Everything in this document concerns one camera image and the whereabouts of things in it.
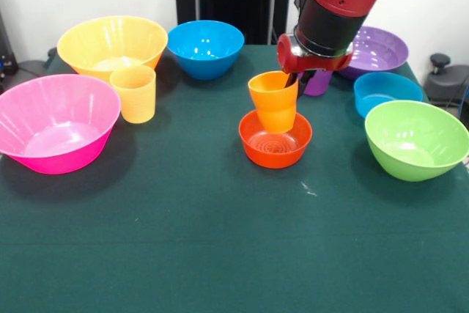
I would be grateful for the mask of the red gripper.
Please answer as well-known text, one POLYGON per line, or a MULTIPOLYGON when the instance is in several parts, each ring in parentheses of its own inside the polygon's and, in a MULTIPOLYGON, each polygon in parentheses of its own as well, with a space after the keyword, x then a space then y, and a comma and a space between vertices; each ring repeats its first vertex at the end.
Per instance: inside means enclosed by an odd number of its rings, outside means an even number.
POLYGON ((294 34, 282 34, 277 44, 278 63, 285 73, 289 73, 285 87, 292 86, 298 80, 298 97, 304 94, 309 81, 316 74, 316 70, 342 70, 348 67, 352 55, 352 43, 344 54, 329 56, 305 48, 294 34))

